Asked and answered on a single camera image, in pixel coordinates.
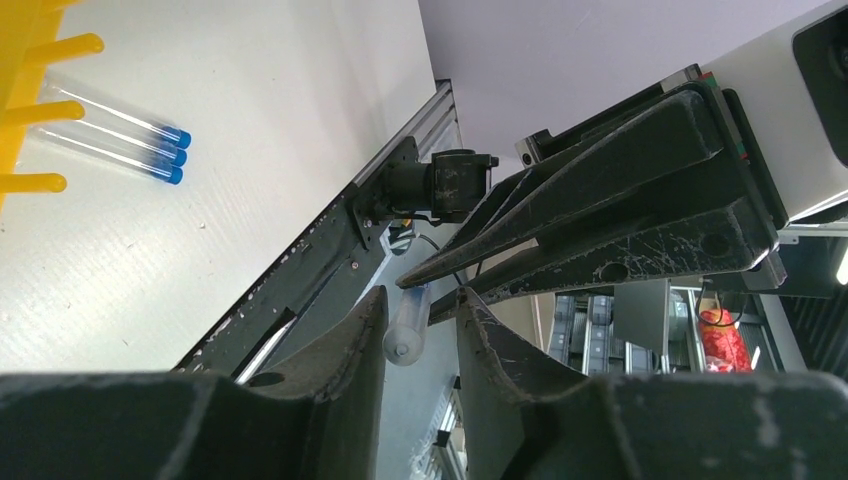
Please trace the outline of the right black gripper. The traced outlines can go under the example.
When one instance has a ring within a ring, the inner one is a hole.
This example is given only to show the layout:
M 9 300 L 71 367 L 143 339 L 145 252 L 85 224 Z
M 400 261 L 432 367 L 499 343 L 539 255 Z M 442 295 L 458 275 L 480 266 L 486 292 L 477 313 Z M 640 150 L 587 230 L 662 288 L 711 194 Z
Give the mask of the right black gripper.
M 536 132 L 517 150 L 531 168 L 498 183 L 397 286 L 434 281 L 533 238 L 555 248 L 522 250 L 468 288 L 494 305 L 694 275 L 750 291 L 786 279 L 783 203 L 737 94 L 697 65 L 560 134 Z

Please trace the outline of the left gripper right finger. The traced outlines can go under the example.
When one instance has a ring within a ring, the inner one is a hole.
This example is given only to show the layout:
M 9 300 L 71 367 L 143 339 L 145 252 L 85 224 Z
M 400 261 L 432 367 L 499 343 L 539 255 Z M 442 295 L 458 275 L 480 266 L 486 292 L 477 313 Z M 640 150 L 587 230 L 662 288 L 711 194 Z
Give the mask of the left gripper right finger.
M 823 373 L 586 376 L 457 292 L 472 479 L 843 479 L 847 386 Z

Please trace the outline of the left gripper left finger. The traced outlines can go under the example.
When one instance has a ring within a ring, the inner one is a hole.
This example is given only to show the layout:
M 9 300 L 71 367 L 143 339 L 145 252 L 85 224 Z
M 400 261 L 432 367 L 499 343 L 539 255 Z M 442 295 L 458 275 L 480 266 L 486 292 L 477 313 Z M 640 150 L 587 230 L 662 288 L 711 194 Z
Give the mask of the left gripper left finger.
M 371 479 L 388 295 L 250 382 L 212 373 L 1 379 L 5 479 Z

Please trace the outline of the yellow test tube rack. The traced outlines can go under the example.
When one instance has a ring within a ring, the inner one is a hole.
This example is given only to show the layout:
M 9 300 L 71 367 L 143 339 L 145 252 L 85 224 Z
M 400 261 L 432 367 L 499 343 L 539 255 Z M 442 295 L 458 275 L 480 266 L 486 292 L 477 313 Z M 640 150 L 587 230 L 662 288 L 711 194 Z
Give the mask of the yellow test tube rack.
M 67 180 L 58 173 L 18 173 L 16 163 L 32 125 L 79 120 L 77 101 L 40 103 L 47 68 L 55 63 L 99 54 L 104 42 L 94 33 L 58 37 L 68 0 L 1 3 L 1 196 L 60 193 Z

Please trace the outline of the blue-capped tube bundle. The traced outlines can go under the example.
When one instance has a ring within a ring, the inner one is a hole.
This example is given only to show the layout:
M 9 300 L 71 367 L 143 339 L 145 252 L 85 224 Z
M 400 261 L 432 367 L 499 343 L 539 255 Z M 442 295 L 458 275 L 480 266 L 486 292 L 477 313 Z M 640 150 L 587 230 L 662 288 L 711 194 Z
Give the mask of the blue-capped tube bundle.
M 46 75 L 38 100 L 83 110 L 79 118 L 34 127 L 40 139 L 171 185 L 183 180 L 192 136 L 175 123 L 57 73 Z

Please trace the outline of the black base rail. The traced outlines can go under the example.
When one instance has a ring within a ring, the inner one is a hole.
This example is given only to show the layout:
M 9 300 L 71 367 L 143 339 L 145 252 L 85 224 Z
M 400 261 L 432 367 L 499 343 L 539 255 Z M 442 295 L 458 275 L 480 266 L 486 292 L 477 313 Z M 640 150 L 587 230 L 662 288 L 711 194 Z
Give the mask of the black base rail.
M 451 81 L 401 127 L 220 320 L 178 361 L 179 373 L 250 378 L 275 342 L 314 338 L 367 290 L 389 253 L 389 230 L 408 221 L 462 223 L 490 185 L 495 157 L 461 146 Z

